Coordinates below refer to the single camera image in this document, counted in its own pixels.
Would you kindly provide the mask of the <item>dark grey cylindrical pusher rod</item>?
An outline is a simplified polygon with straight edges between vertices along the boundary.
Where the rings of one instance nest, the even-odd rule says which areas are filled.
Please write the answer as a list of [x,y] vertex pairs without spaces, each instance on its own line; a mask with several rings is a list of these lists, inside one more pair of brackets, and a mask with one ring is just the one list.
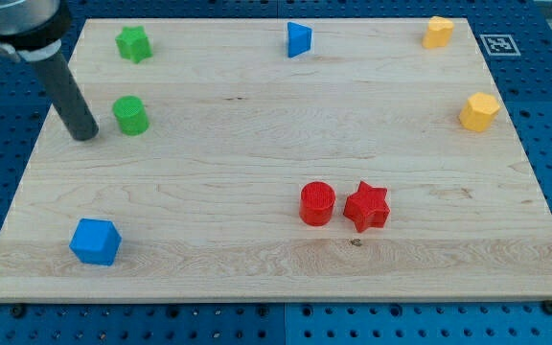
[[76,141],[87,141],[98,132],[98,124],[93,117],[74,79],[63,53],[57,51],[43,60],[31,62],[46,94],[59,118]]

